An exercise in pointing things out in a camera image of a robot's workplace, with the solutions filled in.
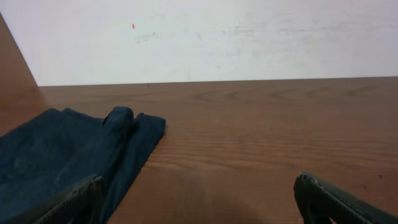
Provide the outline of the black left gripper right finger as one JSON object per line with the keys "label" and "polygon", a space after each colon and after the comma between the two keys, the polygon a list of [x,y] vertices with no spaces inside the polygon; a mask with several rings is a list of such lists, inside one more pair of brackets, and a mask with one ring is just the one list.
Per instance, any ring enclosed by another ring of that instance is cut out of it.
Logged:
{"label": "black left gripper right finger", "polygon": [[309,173],[296,178],[294,197],[304,224],[397,223],[397,217]]}

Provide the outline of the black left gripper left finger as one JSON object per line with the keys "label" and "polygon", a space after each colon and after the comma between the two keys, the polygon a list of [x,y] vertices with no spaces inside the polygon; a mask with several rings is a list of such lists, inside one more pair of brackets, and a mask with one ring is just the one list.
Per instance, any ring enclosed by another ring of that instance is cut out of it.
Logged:
{"label": "black left gripper left finger", "polygon": [[6,224],[99,223],[104,196],[103,177],[93,174]]}

